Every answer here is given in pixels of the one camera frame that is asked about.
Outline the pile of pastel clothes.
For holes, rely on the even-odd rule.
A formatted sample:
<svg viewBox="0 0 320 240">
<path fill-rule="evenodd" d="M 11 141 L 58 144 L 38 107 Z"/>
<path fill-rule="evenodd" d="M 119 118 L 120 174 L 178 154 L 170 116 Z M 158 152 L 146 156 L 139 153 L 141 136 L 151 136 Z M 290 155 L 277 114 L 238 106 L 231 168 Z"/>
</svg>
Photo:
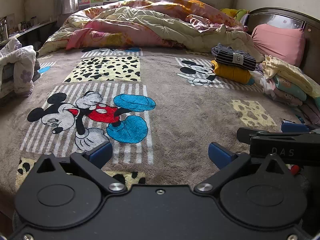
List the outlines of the pile of pastel clothes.
<svg viewBox="0 0 320 240">
<path fill-rule="evenodd" d="M 264 93 L 275 101 L 297 107 L 318 127 L 319 84 L 298 67 L 271 55 L 266 55 L 260 65 Z"/>
</svg>

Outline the folded mustard yellow garment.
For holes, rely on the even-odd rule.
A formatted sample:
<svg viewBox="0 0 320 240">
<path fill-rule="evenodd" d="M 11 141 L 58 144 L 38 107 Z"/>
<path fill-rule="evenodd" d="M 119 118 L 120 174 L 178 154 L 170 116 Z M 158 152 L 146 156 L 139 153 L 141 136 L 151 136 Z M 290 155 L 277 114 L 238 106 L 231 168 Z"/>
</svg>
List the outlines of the folded mustard yellow garment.
<svg viewBox="0 0 320 240">
<path fill-rule="evenodd" d="M 218 63 L 215 60 L 212 60 L 211 64 L 213 66 L 214 73 L 219 77 L 223 77 L 227 80 L 243 85 L 253 85 L 255 83 L 251 73 L 246 69 Z"/>
</svg>

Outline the pink pillow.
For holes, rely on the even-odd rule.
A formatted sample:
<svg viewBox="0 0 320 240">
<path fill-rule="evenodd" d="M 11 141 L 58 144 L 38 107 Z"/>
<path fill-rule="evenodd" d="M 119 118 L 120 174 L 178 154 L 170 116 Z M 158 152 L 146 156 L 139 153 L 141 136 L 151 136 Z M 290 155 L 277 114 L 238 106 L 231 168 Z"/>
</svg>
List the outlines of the pink pillow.
<svg viewBox="0 0 320 240">
<path fill-rule="evenodd" d="M 255 48 L 263 55 L 273 56 L 299 67 L 305 49 L 305 35 L 302 29 L 278 28 L 260 24 L 253 29 Z"/>
</svg>

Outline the Mickey Mouse plush blanket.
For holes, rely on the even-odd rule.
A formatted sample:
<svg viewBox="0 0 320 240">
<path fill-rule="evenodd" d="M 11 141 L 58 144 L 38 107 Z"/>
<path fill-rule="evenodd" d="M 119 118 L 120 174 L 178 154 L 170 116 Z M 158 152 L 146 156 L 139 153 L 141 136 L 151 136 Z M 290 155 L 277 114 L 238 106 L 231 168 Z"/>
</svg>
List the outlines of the Mickey Mouse plush blanket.
<svg viewBox="0 0 320 240">
<path fill-rule="evenodd" d="M 109 141 L 109 174 L 132 183 L 196 184 L 216 171 L 207 147 L 236 152 L 239 127 L 271 132 L 299 111 L 209 72 L 211 56 L 173 49 L 56 51 L 39 58 L 31 96 L 1 106 L 1 203 L 41 154 L 67 157 Z"/>
</svg>

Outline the folded striped dark garment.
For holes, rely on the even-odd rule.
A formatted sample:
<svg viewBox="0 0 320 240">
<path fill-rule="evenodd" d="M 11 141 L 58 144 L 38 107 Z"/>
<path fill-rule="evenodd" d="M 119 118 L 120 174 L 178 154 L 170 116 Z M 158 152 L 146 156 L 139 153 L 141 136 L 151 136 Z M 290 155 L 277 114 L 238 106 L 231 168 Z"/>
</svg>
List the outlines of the folded striped dark garment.
<svg viewBox="0 0 320 240">
<path fill-rule="evenodd" d="M 242 50 L 234 50 L 232 47 L 226 47 L 219 43 L 212 48 L 211 52 L 215 57 L 215 61 L 218 63 L 236 66 L 250 71 L 256 70 L 257 62 L 255 58 Z"/>
</svg>

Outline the dark wooden headboard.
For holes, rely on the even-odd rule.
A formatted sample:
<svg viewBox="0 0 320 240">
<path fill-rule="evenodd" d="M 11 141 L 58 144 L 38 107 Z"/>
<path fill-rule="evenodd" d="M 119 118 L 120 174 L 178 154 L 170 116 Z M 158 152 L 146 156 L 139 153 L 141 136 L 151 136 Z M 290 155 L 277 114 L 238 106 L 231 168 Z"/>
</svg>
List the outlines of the dark wooden headboard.
<svg viewBox="0 0 320 240">
<path fill-rule="evenodd" d="M 306 42 L 300 69 L 319 83 L 319 20 L 291 9 L 264 7 L 251 11 L 244 20 L 249 33 L 260 24 L 284 29 L 302 29 Z"/>
</svg>

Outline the yellow green plush toy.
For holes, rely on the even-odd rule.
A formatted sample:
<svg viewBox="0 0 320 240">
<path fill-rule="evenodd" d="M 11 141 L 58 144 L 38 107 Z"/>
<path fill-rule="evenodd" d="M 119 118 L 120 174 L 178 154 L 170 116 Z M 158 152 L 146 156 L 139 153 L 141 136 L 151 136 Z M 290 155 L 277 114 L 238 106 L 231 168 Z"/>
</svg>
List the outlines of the yellow green plush toy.
<svg viewBox="0 0 320 240">
<path fill-rule="evenodd" d="M 249 13 L 248 10 L 246 9 L 229 9 L 229 8 L 223 8 L 220 10 L 221 12 L 223 12 L 224 14 L 230 16 L 231 18 L 237 20 L 237 21 L 241 21 L 241 19 Z"/>
</svg>

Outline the white floral cloth bundle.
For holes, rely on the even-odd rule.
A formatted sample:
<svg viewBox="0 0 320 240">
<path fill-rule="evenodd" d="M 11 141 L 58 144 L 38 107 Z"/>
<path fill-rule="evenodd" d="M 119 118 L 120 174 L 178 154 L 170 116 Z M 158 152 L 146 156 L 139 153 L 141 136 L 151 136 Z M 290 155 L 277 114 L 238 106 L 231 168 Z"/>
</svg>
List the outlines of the white floral cloth bundle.
<svg viewBox="0 0 320 240">
<path fill-rule="evenodd" d="M 33 46 L 24 47 L 18 39 L 10 39 L 1 49 L 1 98 L 10 93 L 28 97 L 33 92 L 34 75 L 39 68 Z"/>
</svg>

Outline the dark side desk with items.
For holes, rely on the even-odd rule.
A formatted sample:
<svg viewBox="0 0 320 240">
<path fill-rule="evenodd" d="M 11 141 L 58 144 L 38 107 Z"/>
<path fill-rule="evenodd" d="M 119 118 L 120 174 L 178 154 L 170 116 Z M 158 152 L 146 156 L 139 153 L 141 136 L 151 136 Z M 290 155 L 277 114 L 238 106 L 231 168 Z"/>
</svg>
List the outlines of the dark side desk with items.
<svg viewBox="0 0 320 240">
<path fill-rule="evenodd" d="M 33 45 L 35 50 L 39 50 L 48 37 L 57 31 L 57 20 L 37 24 L 33 27 L 18 31 L 9 36 L 7 16 L 1 18 L 1 48 L 10 40 L 16 38 L 22 46 Z"/>
</svg>

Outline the floral pink yellow quilt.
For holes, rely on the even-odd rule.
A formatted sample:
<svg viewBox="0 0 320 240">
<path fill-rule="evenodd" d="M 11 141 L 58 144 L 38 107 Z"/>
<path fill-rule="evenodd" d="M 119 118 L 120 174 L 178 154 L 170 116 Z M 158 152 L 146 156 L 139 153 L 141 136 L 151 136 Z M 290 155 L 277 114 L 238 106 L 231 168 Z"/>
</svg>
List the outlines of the floral pink yellow quilt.
<svg viewBox="0 0 320 240">
<path fill-rule="evenodd" d="M 245 27 L 198 0 L 124 0 L 71 14 L 39 50 L 80 48 L 183 47 L 210 53 L 218 44 L 263 55 Z"/>
</svg>

